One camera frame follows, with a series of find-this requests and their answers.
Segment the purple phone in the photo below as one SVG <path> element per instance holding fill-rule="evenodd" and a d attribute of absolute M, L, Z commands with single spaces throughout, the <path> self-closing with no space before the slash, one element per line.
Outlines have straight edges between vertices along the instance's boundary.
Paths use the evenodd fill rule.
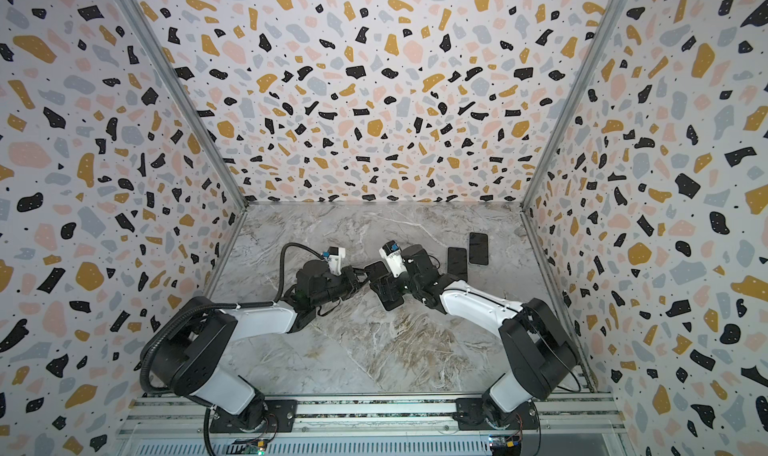
<path fill-rule="evenodd" d="M 403 287 L 384 262 L 372 263 L 366 266 L 364 271 L 370 288 L 386 311 L 392 311 L 404 303 Z"/>

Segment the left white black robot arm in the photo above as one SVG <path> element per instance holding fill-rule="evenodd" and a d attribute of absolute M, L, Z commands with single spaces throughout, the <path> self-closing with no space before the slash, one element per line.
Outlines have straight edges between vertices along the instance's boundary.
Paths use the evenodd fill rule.
<path fill-rule="evenodd" d="M 238 417 L 254 426 L 264 396 L 222 361 L 234 343 L 304 329 L 322 306 L 350 299 L 368 283 L 361 268 L 334 272 L 325 260 L 304 264 L 278 301 L 222 303 L 197 296 L 142 349 L 139 383 L 147 395 L 173 394 Z"/>

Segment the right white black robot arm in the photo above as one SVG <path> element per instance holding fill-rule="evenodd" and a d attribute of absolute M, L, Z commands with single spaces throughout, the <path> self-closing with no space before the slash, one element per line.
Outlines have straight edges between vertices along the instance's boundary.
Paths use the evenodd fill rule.
<path fill-rule="evenodd" d="M 365 268 L 371 289 L 391 311 L 412 296 L 424 306 L 462 318 L 497 336 L 509 371 L 480 398 L 483 421 L 506 427 L 521 406 L 548 398 L 579 364 L 577 351 L 559 319 L 541 299 L 517 302 L 472 287 L 442 273 L 420 245 L 406 249 L 390 241 L 382 259 Z"/>

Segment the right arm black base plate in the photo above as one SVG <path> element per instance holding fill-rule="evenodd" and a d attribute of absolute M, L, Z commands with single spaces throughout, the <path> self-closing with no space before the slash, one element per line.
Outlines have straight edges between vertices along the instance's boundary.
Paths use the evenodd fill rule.
<path fill-rule="evenodd" d="M 504 411 L 490 397 L 459 398 L 452 418 L 462 431 L 536 430 L 540 423 L 532 401 Z"/>

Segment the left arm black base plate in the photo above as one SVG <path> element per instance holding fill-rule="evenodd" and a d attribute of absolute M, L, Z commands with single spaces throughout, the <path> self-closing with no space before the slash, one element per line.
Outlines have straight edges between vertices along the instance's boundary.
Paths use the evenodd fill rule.
<path fill-rule="evenodd" d="M 297 408 L 298 401 L 295 399 L 256 400 L 239 415 L 217 409 L 209 428 L 214 434 L 289 433 L 293 429 Z"/>

